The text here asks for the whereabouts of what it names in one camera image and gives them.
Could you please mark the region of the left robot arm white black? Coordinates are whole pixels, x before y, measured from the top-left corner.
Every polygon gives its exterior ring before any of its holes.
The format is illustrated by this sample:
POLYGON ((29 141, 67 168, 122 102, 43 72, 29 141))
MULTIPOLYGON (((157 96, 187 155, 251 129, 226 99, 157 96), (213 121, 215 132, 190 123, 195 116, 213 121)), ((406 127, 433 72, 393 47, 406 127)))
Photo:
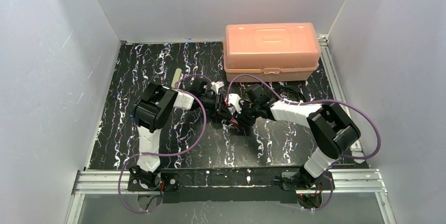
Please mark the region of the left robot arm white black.
POLYGON ((168 88, 157 83, 148 85, 133 109, 133 118, 139 133, 140 154, 136 165, 130 167, 129 172, 136 182, 149 190, 161 186, 160 134, 174 109, 200 109, 206 123, 212 119, 232 119, 221 92, 223 86, 223 82, 200 79, 195 79, 186 90, 168 88))

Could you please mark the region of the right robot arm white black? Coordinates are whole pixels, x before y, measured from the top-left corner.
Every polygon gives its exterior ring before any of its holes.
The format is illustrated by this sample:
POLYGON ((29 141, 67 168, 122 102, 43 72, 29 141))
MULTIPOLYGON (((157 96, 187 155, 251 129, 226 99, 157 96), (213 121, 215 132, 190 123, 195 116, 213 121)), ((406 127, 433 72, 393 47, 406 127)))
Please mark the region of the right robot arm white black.
POLYGON ((310 188, 356 142, 361 132, 337 103, 297 105, 291 100, 268 94, 255 84, 246 90, 247 99, 229 94, 227 106, 235 109, 233 116, 239 127, 251 127, 257 118, 287 121, 309 128, 317 147, 299 171, 276 179, 283 185, 310 188))

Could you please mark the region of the beige stapler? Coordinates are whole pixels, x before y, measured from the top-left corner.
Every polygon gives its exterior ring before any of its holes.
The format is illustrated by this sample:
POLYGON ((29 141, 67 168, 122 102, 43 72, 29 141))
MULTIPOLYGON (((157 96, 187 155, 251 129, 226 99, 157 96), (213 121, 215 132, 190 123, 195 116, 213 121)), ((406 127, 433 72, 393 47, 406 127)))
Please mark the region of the beige stapler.
POLYGON ((183 76, 183 70, 181 68, 177 68, 174 73, 174 77, 172 80, 171 87, 173 89, 177 89, 180 86, 181 78, 183 76))

